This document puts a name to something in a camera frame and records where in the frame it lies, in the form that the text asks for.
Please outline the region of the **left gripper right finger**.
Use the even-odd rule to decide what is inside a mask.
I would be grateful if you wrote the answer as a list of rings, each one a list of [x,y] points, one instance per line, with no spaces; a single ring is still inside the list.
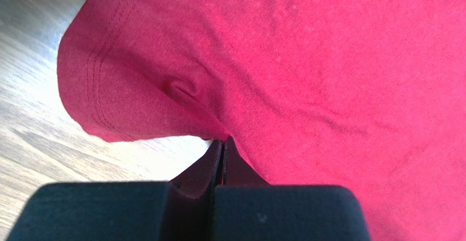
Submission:
[[[337,185],[270,185],[224,145],[215,188],[214,240],[370,240],[359,201]]]

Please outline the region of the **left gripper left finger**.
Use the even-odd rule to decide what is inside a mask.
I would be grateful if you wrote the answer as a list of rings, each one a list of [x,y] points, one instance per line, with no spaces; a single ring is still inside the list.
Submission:
[[[170,181],[53,183],[26,202],[8,240],[207,240],[223,145]]]

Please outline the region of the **dark red t shirt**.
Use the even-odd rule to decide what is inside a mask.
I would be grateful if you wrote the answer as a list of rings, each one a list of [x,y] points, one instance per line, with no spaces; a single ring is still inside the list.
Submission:
[[[465,0],[86,0],[57,78],[105,141],[233,137],[373,240],[465,240]]]

